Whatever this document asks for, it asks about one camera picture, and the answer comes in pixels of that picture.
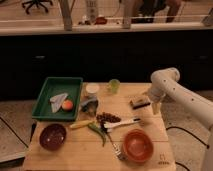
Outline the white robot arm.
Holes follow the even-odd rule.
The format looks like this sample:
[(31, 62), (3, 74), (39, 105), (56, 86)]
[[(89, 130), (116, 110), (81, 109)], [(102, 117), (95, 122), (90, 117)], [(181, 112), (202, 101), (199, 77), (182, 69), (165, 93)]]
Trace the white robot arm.
[(209, 148), (205, 152), (201, 171), (213, 171), (213, 102), (181, 86), (179, 79), (180, 72), (176, 68), (154, 71), (151, 74), (148, 97), (158, 103), (168, 95), (191, 112), (210, 132)]

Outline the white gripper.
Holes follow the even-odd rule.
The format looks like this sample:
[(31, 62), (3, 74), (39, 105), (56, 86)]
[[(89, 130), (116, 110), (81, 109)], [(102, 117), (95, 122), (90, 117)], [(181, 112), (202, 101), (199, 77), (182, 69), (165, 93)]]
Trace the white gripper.
[(156, 115), (161, 110), (161, 103), (160, 102), (165, 97), (165, 93), (161, 89), (159, 89), (156, 86), (152, 85), (148, 89), (147, 94), (148, 94), (149, 99), (153, 102), (152, 103), (152, 110), (153, 110), (153, 114)]

